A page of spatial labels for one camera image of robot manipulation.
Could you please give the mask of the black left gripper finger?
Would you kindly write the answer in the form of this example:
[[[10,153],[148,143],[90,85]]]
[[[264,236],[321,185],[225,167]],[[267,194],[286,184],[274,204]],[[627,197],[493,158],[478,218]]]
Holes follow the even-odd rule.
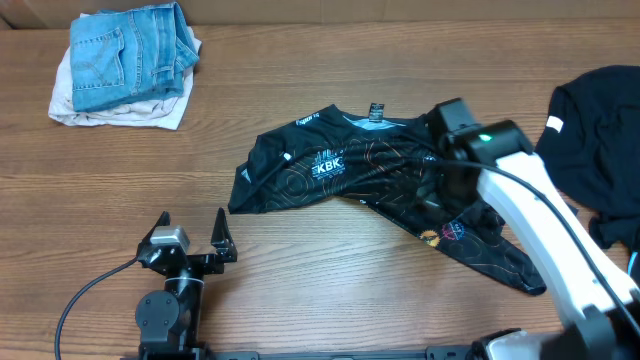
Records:
[[[228,227],[226,213],[222,207],[217,211],[210,243],[216,249],[216,254],[221,258],[222,262],[237,261],[237,248]]]
[[[153,235],[155,229],[161,226],[168,226],[171,223],[170,214],[167,211],[163,211],[159,216],[156,223],[151,227],[149,232],[142,238],[140,243],[138,244],[138,250],[142,250],[145,246],[150,244],[151,236]]]

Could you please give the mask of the black patterned sports jersey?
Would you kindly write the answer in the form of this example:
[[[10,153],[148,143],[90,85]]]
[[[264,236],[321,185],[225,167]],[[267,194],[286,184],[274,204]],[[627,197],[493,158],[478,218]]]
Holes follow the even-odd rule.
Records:
[[[333,196],[357,200],[483,275],[544,293],[531,259],[503,237],[498,212],[445,194],[440,158],[425,115],[375,120],[330,105],[257,137],[236,169],[228,208],[259,214]]]

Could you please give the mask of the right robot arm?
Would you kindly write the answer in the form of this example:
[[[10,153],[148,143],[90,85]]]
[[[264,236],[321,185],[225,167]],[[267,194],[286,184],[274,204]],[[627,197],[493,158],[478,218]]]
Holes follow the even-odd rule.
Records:
[[[636,359],[639,288],[593,242],[511,120],[482,125],[455,98],[427,115],[446,203],[478,199],[506,221],[551,294],[562,330],[514,329],[476,341],[471,359]]]

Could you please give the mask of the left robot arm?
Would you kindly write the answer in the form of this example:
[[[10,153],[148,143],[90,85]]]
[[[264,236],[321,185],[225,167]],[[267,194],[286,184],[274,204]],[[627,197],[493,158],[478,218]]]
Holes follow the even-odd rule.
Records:
[[[214,251],[189,254],[190,240],[183,227],[163,212],[141,240],[136,260],[165,277],[164,288],[145,295],[137,305],[140,329],[138,357],[148,359],[213,359],[209,346],[198,339],[204,278],[222,274],[237,260],[225,211],[217,211],[211,236]]]

